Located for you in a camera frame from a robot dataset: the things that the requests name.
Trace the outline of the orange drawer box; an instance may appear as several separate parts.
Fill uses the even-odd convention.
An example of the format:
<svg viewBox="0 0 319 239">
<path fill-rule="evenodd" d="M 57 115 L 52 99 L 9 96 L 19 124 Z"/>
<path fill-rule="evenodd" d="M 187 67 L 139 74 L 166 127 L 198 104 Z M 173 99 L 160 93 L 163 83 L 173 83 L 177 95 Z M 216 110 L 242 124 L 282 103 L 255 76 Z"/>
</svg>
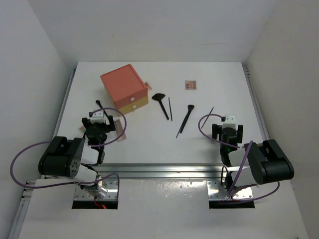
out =
<svg viewBox="0 0 319 239">
<path fill-rule="evenodd" d="M 137 90 L 146 87 L 145 83 L 142 81 L 142 79 L 140 78 L 140 76 L 131 64 L 122 66 L 118 69 L 105 73 L 101 75 L 100 78 L 111 99 L 113 93 L 120 89 L 133 88 L 134 90 Z"/>
</svg>

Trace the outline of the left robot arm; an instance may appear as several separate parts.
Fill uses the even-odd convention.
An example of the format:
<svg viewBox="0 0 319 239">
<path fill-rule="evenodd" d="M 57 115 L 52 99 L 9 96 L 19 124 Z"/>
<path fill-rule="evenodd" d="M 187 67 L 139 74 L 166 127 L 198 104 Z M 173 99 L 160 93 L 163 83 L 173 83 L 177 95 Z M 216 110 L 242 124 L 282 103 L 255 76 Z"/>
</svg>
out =
<svg viewBox="0 0 319 239">
<path fill-rule="evenodd" d="M 107 134 L 115 130 L 112 116 L 82 118 L 85 132 L 82 138 L 56 136 L 42 155 L 38 171 L 41 175 L 67 178 L 97 199 L 107 195 L 107 184 L 97 182 L 102 176 L 94 165 L 104 161 L 103 144 Z"/>
</svg>

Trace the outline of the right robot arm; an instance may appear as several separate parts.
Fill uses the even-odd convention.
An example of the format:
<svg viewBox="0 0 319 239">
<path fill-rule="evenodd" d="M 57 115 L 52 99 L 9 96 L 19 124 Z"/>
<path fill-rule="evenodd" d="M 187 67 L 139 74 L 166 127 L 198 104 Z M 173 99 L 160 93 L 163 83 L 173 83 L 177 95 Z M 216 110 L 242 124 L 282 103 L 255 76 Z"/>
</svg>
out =
<svg viewBox="0 0 319 239">
<path fill-rule="evenodd" d="M 212 125 L 212 138 L 220 141 L 222 163 L 226 168 L 239 167 L 236 172 L 227 172 L 223 180 L 228 197 L 246 187 L 293 179 L 294 167 L 274 139 L 240 148 L 242 137 L 243 125 Z"/>
</svg>

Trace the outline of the black fan brush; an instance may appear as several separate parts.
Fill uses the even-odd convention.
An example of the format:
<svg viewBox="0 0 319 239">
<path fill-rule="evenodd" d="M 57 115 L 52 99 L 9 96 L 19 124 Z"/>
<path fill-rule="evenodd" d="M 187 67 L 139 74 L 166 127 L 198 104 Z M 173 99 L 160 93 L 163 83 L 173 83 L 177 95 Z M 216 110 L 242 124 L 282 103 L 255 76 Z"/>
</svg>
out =
<svg viewBox="0 0 319 239">
<path fill-rule="evenodd" d="M 163 113 L 164 113 L 166 119 L 169 120 L 169 117 L 168 117 L 168 114 L 167 114 L 167 112 L 166 112 L 166 109 L 165 109 L 165 107 L 164 107 L 164 105 L 163 105 L 163 103 L 162 103 L 162 99 L 163 99 L 164 97 L 165 97 L 165 94 L 156 93 L 156 94 L 154 94 L 154 95 L 152 96 L 152 99 L 153 99 L 154 101 L 157 101 L 157 102 L 159 103 L 159 105 L 160 105 L 160 107 L 161 107 L 161 109 L 162 109 L 162 111 L 163 111 Z"/>
</svg>

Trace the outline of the orange top drawer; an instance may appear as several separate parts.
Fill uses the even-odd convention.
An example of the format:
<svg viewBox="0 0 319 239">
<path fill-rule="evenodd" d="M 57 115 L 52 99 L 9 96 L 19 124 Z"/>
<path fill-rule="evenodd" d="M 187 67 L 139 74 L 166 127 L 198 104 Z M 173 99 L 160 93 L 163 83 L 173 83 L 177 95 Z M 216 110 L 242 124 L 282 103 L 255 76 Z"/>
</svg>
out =
<svg viewBox="0 0 319 239">
<path fill-rule="evenodd" d="M 146 87 L 134 90 L 133 88 L 123 88 L 115 91 L 112 95 L 114 105 L 116 108 L 122 108 L 136 100 L 144 98 L 148 95 L 148 90 Z"/>
</svg>

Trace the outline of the black round-head brush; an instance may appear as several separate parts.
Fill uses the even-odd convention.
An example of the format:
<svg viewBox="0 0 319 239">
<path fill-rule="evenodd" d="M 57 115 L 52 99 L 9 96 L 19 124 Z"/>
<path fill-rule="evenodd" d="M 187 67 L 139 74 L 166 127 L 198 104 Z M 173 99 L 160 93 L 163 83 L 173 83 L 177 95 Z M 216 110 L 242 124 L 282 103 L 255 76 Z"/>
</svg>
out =
<svg viewBox="0 0 319 239">
<path fill-rule="evenodd" d="M 100 100 L 96 100 L 96 104 L 97 104 L 101 109 L 103 108 L 103 106 L 102 106 Z M 106 113 L 105 110 L 103 110 L 103 113 L 104 113 L 104 115 L 106 116 L 107 119 L 110 119 L 110 116 Z"/>
</svg>

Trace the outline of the black angled powder brush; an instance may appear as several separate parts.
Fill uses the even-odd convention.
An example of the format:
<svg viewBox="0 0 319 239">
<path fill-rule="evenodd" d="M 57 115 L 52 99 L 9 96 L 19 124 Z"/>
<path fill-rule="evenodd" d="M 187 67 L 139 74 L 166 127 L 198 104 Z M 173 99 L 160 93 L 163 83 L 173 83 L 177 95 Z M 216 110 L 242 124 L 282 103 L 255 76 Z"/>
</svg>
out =
<svg viewBox="0 0 319 239">
<path fill-rule="evenodd" d="M 178 133 L 177 133 L 177 135 L 176 135 L 175 138 L 177 138 L 178 135 L 179 135 L 180 133 L 182 133 L 182 131 L 183 131 L 183 129 L 184 129 L 184 127 L 185 127 L 185 125 L 186 125 L 186 123 L 187 123 L 187 121 L 188 121 L 188 118 L 189 118 L 189 116 L 190 116 L 192 110 L 194 109 L 194 107 L 195 107 L 194 105 L 188 105 L 188 106 L 187 106 L 188 112 L 187 112 L 186 116 L 184 117 L 184 120 L 183 120 L 183 122 L 182 122 L 182 124 L 181 124 L 181 126 L 180 126 L 180 128 L 179 128 L 179 131 L 178 131 Z"/>
</svg>

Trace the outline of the thin black liner brush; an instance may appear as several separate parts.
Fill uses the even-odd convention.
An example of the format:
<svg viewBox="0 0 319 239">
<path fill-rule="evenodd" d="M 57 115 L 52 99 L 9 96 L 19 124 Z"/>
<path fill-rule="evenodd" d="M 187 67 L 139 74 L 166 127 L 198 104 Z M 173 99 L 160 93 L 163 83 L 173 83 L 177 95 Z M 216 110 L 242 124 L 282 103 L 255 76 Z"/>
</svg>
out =
<svg viewBox="0 0 319 239">
<path fill-rule="evenodd" d="M 168 97 L 168 104 L 169 104 L 169 113 L 170 113 L 170 120 L 173 121 L 172 118 L 172 110 L 171 110 L 171 102 L 170 102 L 170 97 Z"/>
</svg>

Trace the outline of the yellow bottom drawer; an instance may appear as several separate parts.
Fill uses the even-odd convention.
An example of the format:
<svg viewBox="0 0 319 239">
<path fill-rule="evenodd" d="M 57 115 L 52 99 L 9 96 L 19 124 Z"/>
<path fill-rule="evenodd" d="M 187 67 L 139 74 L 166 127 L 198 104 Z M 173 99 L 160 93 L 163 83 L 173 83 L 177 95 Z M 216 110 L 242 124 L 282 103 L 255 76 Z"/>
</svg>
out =
<svg viewBox="0 0 319 239">
<path fill-rule="evenodd" d="M 148 98 L 148 96 L 146 96 L 146 97 L 141 98 L 141 99 L 139 99 L 139 100 L 137 100 L 137 101 L 134 101 L 134 102 L 132 102 L 132 103 L 129 103 L 128 105 L 126 105 L 126 106 L 124 106 L 124 107 L 121 107 L 121 108 L 119 108 L 118 110 L 119 110 L 122 114 L 126 115 L 126 114 L 128 114 L 128 113 L 130 113 L 130 112 L 133 112 L 133 111 L 135 111 L 135 110 L 137 110 L 137 109 L 139 109 L 139 108 L 141 108 L 141 107 L 147 105 L 148 103 L 149 103 L 149 98 Z"/>
</svg>

